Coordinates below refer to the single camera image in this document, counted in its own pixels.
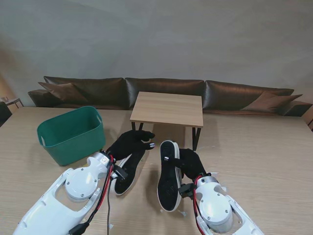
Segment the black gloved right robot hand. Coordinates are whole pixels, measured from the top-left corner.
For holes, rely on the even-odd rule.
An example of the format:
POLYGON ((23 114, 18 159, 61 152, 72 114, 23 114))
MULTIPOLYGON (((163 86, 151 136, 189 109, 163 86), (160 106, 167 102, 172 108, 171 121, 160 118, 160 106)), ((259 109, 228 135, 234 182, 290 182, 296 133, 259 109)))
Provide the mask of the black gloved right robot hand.
POLYGON ((179 159, 164 157, 167 163, 179 168, 181 176, 186 175, 189 179, 195 180, 198 176, 205 176, 207 173, 202 165, 199 155, 191 149, 179 149, 179 159))

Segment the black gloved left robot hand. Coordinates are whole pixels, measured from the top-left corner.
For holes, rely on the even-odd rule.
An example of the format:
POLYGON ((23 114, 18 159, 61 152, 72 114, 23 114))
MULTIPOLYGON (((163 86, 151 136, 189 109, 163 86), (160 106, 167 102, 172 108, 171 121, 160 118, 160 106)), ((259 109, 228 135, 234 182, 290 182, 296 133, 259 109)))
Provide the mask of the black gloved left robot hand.
POLYGON ((144 130, 130 130, 123 133, 106 151, 108 155, 112 155, 117 161, 127 158, 129 155, 139 152, 151 150, 155 144, 151 140, 155 134, 144 130))

